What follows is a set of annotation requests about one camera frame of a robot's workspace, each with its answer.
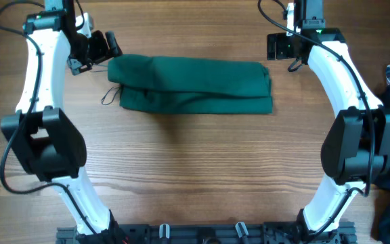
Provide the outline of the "green cloth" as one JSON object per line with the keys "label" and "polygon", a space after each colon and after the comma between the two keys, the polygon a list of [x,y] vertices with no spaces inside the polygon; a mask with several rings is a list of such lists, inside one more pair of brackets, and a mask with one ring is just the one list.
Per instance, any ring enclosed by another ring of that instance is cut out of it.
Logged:
{"label": "green cloth", "polygon": [[265,115],[274,111],[269,71],[258,62],[126,54],[108,63],[120,106],[161,114]]}

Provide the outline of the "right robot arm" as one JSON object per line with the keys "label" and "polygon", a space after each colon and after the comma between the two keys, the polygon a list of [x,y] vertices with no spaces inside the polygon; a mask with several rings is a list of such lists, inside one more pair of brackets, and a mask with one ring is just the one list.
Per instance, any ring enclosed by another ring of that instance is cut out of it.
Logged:
{"label": "right robot arm", "polygon": [[310,242],[339,227],[353,198],[368,196],[375,178],[390,168],[390,110],[365,84],[338,28],[326,27],[322,1],[292,1],[282,7],[286,24],[267,37],[267,59],[307,65],[320,80],[335,120],[320,156],[324,176],[297,217],[294,235]]}

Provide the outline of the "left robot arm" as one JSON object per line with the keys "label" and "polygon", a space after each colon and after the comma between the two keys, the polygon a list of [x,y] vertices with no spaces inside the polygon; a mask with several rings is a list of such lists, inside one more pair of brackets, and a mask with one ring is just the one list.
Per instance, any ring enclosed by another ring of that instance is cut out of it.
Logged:
{"label": "left robot arm", "polygon": [[1,120],[5,151],[15,154],[41,188],[58,192],[77,223],[77,240],[123,240],[124,232],[87,175],[84,138],[64,112],[66,70],[79,75],[120,56],[114,34],[95,30],[78,1],[61,0],[42,2],[38,13],[26,17],[19,35],[26,39],[28,62],[15,113]]}

